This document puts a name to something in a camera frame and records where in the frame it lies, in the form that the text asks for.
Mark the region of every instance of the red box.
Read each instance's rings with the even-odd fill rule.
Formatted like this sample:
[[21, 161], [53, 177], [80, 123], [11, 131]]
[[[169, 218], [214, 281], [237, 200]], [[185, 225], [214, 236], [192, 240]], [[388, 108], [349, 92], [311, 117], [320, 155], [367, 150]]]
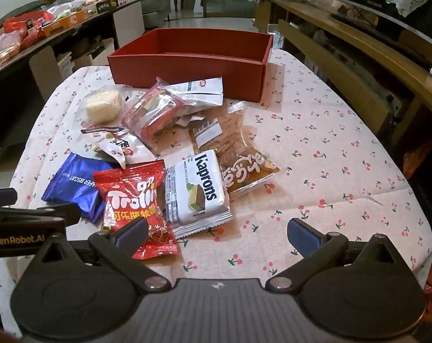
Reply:
[[259, 102], [273, 36], [210, 28], [160, 28], [108, 57], [115, 83], [150, 88], [222, 76], [224, 96]]

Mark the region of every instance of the metal screw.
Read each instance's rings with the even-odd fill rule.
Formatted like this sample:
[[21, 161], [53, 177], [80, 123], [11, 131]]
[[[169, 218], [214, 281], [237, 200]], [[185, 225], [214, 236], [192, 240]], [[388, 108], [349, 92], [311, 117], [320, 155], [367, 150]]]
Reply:
[[144, 284], [150, 289], [161, 289], [167, 284], [167, 280], [162, 276], [152, 276], [148, 277]]
[[276, 289], [286, 289], [292, 285], [292, 281], [287, 277], [274, 277], [270, 280], [270, 285]]

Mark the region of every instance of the television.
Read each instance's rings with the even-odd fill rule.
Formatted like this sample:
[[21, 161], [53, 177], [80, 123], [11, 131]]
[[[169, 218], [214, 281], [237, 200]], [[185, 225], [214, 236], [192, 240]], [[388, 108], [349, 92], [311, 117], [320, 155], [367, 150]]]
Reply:
[[361, 7], [379, 16], [376, 30], [397, 40], [403, 29], [408, 29], [432, 44], [432, 0], [402, 16], [394, 3], [386, 0], [339, 0]]

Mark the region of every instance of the tiled floor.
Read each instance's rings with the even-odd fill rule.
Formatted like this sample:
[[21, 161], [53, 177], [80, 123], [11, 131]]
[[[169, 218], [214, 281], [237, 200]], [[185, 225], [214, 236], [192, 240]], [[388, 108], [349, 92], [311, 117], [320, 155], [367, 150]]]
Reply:
[[[192, 11], [174, 11], [170, 14], [170, 22], [164, 22], [161, 28], [195, 27], [239, 29], [240, 31], [257, 31], [252, 25], [252, 19], [246, 18], [201, 18], [201, 14]], [[16, 169], [24, 145], [16, 145], [3, 152], [0, 158], [0, 188], [6, 188]]]

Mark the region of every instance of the tablecloth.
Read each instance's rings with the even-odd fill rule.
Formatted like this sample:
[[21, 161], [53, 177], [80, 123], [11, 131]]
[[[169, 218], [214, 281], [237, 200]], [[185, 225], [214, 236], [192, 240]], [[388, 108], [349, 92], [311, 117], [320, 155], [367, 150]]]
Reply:
[[[109, 67], [85, 67], [65, 80], [39, 115], [14, 173], [16, 207], [44, 206], [41, 196], [71, 151], [92, 151], [75, 129], [75, 114], [90, 91], [112, 84]], [[282, 168], [275, 179], [232, 200], [234, 218], [179, 240], [179, 256], [145, 263], [176, 278], [259, 278], [262, 284], [302, 257], [286, 228], [299, 217], [322, 233], [354, 241], [374, 233], [392, 240], [420, 284], [432, 258], [429, 224], [401, 171], [354, 111], [291, 54], [273, 50], [260, 103], [250, 103], [243, 133]], [[170, 166], [192, 154], [188, 132], [174, 127], [161, 139], [158, 158]], [[81, 221], [70, 240], [97, 227]], [[7, 331], [18, 334], [9, 298], [30, 257], [0, 259], [0, 310]]]

